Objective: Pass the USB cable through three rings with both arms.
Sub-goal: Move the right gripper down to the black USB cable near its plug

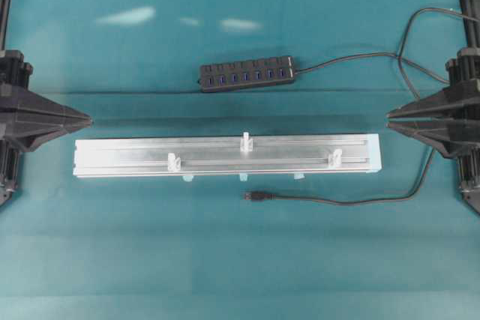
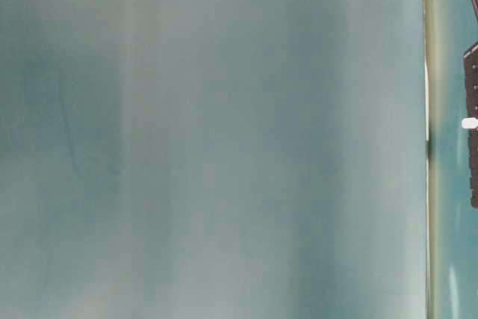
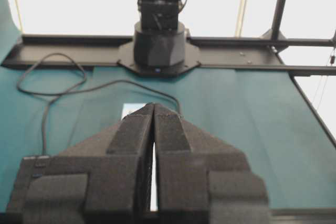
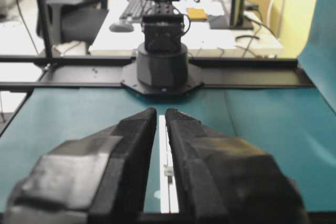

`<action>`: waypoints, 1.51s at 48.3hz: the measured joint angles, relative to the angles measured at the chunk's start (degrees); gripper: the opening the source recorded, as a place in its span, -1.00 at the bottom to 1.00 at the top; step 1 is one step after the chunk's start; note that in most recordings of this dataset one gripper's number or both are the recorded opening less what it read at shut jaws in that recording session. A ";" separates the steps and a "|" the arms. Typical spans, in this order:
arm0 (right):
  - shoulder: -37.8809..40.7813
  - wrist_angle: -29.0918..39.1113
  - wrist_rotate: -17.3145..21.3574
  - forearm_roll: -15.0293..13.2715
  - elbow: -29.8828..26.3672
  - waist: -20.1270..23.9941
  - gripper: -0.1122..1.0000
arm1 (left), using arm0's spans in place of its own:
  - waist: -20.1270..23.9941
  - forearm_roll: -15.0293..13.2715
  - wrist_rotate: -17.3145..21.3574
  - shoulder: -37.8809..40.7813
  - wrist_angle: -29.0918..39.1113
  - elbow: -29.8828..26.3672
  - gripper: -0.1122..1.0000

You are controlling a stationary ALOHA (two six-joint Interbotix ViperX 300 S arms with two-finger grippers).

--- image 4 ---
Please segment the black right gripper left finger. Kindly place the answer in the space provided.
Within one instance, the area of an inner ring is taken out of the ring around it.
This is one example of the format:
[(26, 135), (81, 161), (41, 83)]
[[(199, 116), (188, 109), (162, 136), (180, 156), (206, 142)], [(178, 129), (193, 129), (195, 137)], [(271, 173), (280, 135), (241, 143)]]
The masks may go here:
[(116, 223), (144, 207), (156, 110), (42, 155), (12, 190), (6, 223)]

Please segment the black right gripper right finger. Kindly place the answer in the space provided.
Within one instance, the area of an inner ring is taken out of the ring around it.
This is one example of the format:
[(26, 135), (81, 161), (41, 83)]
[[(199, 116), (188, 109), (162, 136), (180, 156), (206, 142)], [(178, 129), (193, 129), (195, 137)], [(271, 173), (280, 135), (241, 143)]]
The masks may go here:
[(309, 223), (272, 155), (176, 109), (165, 119), (178, 201), (198, 223)]

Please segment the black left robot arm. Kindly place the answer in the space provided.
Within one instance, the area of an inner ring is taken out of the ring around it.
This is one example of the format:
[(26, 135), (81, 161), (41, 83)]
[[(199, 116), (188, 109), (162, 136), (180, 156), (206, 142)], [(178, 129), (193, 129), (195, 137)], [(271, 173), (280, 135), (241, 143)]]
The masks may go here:
[(143, 95), (179, 95), (203, 85), (201, 68), (188, 62), (181, 38), (188, 32), (185, 15), (173, 1), (148, 0), (152, 7), (142, 15), (144, 42), (136, 61), (122, 70), (121, 83)]

